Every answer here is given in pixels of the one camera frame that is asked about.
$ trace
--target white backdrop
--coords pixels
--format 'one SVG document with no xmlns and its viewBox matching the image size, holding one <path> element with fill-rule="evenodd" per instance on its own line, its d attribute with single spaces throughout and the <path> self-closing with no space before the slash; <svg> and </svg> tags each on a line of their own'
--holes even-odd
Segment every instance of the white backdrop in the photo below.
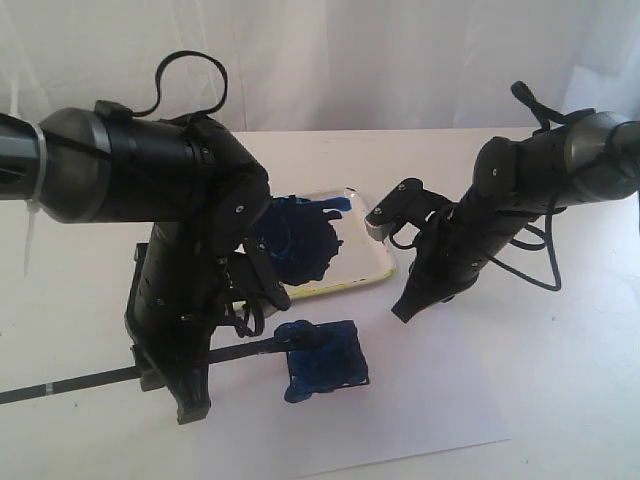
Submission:
<svg viewBox="0 0 640 480">
<path fill-rule="evenodd" d="M 637 0 L 0 0 L 0 111 L 153 103 L 173 50 L 230 73 L 233 130 L 526 126 L 518 79 L 556 108 L 636 118 Z M 204 62 L 167 72 L 169 117 L 214 102 Z"/>
</svg>

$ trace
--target white table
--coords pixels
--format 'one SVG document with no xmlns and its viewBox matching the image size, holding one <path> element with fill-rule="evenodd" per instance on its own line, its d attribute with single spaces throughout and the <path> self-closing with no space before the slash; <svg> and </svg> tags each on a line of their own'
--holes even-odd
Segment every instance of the white table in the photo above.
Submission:
<svg viewBox="0 0 640 480">
<path fill-rule="evenodd" d="M 517 139 L 529 133 L 238 137 L 268 169 L 276 194 L 351 186 L 374 203 L 409 176 L 456 200 L 469 185 L 484 142 L 493 135 Z M 0 388 L 129 365 L 122 289 L 131 280 L 134 243 L 146 239 L 149 226 L 65 226 L 42 215 L 27 298 L 21 293 L 23 212 L 22 204 L 0 205 L 0 304 L 11 306 L 0 318 Z M 632 199 L 571 209 L 557 218 L 554 230 L 562 292 L 536 289 L 489 265 L 473 289 L 437 307 L 456 313 L 512 440 L 313 478 L 639 478 L 637 222 Z M 410 254 L 397 253 L 404 272 Z M 107 271 L 92 269 L 96 255 L 113 259 Z M 532 255 L 506 251 L 502 257 L 548 279 L 546 258 Z M 77 278 L 82 282 L 70 284 Z M 428 322 L 429 315 L 413 321 Z M 89 478 L 86 472 L 93 468 L 92 478 L 194 478 L 192 440 L 187 430 L 171 427 L 170 396 L 141 394 L 136 382 L 118 389 L 117 397 L 101 395 L 101 389 L 82 393 L 101 414 L 83 409 L 82 400 L 72 405 L 64 395 L 47 399 L 46 407 L 27 402 L 0 408 L 0 477 Z"/>
</svg>

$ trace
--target paint palette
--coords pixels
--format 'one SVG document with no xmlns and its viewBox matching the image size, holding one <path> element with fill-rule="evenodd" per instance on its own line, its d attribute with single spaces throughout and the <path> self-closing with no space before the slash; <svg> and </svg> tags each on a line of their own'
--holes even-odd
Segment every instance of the paint palette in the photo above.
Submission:
<svg viewBox="0 0 640 480">
<path fill-rule="evenodd" d="M 368 211 L 351 188 L 278 197 L 251 236 L 265 245 L 292 299 L 335 292 L 396 270 L 387 246 L 367 234 Z"/>
</svg>

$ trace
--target white paper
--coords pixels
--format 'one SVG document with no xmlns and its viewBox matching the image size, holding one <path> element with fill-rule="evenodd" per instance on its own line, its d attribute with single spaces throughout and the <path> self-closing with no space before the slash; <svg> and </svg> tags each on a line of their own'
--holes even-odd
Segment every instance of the white paper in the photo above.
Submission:
<svg viewBox="0 0 640 480">
<path fill-rule="evenodd" d="M 194 427 L 201 478 L 294 478 L 506 439 L 446 307 L 407 325 L 389 312 L 403 279 L 303 300 L 278 316 L 314 323 L 354 319 L 369 364 L 368 386 L 291 405 L 283 400 L 284 354 L 213 366 L 211 411 Z M 215 345 L 233 342 L 226 333 L 214 336 Z"/>
</svg>

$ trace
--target blue paint stain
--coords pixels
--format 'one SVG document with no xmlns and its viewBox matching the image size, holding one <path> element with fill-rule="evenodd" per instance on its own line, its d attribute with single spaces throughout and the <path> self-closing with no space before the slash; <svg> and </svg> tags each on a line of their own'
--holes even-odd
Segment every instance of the blue paint stain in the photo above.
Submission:
<svg viewBox="0 0 640 480">
<path fill-rule="evenodd" d="M 306 400 L 313 393 L 369 383 L 369 367 L 352 320 L 284 323 L 276 328 L 274 338 L 297 348 L 287 353 L 290 384 L 284 399 L 289 403 Z"/>
<path fill-rule="evenodd" d="M 274 198 L 250 236 L 269 252 L 276 275 L 287 285 L 322 280 L 342 240 L 332 220 L 351 210 L 351 200 L 309 200 L 295 195 Z"/>
</svg>

